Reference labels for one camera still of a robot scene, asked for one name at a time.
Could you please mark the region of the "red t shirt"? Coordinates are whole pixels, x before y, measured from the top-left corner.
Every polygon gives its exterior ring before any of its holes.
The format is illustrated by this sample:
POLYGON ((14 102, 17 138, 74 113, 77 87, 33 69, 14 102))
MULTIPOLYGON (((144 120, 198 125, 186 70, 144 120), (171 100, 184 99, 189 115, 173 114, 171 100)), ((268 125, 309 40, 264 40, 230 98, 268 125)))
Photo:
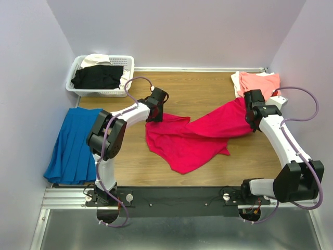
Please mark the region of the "red t shirt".
POLYGON ((252 131, 245 115, 242 97, 194 121, 190 117, 165 113, 162 122, 146 123, 146 143, 151 152, 169 164, 171 170, 187 174, 217 154, 230 155, 228 140, 252 131))

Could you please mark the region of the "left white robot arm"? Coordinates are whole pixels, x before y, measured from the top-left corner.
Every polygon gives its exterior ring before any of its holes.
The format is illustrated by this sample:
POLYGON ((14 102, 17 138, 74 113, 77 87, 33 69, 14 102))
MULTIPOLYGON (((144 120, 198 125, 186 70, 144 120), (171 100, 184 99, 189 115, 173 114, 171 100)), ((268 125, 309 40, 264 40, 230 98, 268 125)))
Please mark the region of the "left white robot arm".
POLYGON ((100 189, 97 199, 105 206, 115 201, 116 186, 114 159, 119 153, 125 131, 138 122, 161 122, 163 105, 169 94, 154 88, 151 94, 123 110, 107 112, 102 110, 87 137, 87 144, 96 165, 96 186, 100 189))

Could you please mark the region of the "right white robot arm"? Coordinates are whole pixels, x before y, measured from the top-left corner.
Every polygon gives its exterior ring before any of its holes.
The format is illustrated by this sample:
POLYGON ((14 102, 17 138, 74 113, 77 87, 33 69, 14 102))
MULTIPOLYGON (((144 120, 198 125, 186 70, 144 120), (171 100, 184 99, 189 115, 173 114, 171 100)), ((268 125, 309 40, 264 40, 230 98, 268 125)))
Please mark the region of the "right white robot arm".
POLYGON ((315 209, 323 202, 321 181, 324 165, 313 160, 293 137, 281 113, 288 102, 274 90, 265 99, 261 90, 244 93, 246 122, 252 131, 266 135, 281 164, 281 171, 275 179, 244 180, 239 191, 240 200, 251 204, 258 196, 274 198, 280 203, 292 203, 300 206, 301 201, 317 200, 315 209))

